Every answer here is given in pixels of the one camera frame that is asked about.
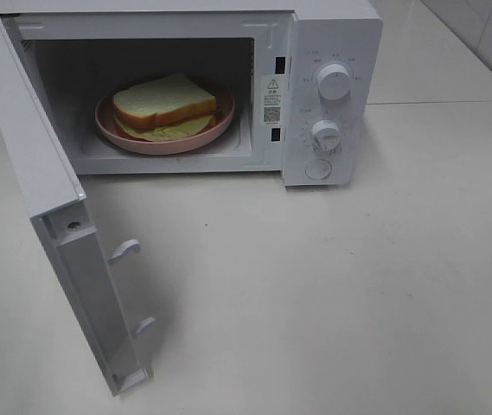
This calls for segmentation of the white bread sandwich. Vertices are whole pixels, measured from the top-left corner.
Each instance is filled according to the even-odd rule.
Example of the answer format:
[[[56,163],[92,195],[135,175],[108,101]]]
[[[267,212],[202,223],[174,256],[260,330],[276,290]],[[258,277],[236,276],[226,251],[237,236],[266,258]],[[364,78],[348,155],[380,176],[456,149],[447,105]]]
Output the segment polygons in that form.
[[[215,121],[216,97],[177,73],[112,96],[114,121],[125,134],[151,142],[192,137]]]

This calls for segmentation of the white warning label sticker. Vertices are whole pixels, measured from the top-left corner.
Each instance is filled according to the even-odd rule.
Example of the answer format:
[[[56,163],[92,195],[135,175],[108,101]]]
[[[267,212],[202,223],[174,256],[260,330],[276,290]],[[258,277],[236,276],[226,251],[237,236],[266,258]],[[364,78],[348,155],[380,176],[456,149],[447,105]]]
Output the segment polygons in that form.
[[[261,120],[266,125],[278,125],[284,114],[283,81],[276,75],[261,80]]]

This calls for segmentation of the lower white timer knob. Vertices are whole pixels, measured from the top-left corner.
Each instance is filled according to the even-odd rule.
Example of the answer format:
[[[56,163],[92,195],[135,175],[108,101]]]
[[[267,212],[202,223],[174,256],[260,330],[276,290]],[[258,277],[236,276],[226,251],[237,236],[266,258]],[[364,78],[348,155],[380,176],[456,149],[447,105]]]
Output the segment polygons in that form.
[[[340,125],[332,120],[319,120],[311,127],[314,146],[321,151],[332,151],[342,142]]]

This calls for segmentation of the white microwave oven body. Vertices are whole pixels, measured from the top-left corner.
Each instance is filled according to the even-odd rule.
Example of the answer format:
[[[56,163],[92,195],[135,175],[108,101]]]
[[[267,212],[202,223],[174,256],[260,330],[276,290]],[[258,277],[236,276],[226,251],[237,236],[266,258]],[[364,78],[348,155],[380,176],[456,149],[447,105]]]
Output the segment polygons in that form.
[[[288,186],[342,185],[351,176],[382,21],[368,1],[0,1],[31,47],[60,143],[79,175],[278,171]],[[318,92],[325,64],[352,75],[342,99]],[[104,139],[97,103],[113,90],[172,73],[225,85],[236,101],[231,126],[198,150],[146,156]],[[261,120],[261,80],[283,81],[279,124]],[[319,120],[337,122],[342,142],[318,150]],[[332,164],[325,180],[306,166]]]

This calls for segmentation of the round door release button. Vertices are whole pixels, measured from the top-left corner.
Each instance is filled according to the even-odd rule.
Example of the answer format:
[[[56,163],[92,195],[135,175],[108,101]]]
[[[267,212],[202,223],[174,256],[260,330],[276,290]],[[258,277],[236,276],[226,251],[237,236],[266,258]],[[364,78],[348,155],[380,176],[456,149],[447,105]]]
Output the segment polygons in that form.
[[[305,174],[311,180],[325,180],[332,172],[332,164],[323,159],[310,162],[305,168]]]

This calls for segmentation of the white microwave door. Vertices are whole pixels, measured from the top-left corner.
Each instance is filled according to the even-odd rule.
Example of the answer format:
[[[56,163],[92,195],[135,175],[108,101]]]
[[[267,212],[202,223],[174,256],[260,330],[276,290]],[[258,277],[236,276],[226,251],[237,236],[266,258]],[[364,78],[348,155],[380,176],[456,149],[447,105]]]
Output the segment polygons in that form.
[[[144,319],[131,327],[112,275],[135,239],[105,255],[86,206],[86,193],[54,128],[51,105],[31,47],[22,44],[14,19],[0,17],[0,130],[16,173],[29,220],[112,395],[147,380],[137,351]]]

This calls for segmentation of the pink round plate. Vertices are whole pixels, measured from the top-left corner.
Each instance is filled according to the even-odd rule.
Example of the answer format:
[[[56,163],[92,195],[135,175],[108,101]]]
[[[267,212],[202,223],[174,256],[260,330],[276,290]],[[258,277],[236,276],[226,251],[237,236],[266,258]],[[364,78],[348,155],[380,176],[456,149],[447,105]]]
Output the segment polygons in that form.
[[[115,109],[110,93],[102,98],[95,108],[95,122],[102,136],[111,144],[123,150],[148,155],[168,156],[199,149],[220,137],[231,124],[236,101],[231,91],[220,82],[203,77],[192,76],[198,86],[212,93],[216,98],[217,109],[202,131],[178,140],[150,141],[129,135],[115,119]]]

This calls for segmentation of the upper white power knob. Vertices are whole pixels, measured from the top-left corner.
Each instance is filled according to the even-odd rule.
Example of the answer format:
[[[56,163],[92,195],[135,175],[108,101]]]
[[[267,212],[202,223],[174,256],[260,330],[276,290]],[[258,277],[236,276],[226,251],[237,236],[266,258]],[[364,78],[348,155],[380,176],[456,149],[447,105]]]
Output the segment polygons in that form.
[[[319,94],[327,100],[344,98],[350,91],[352,75],[342,63],[332,62],[322,66],[316,74]]]

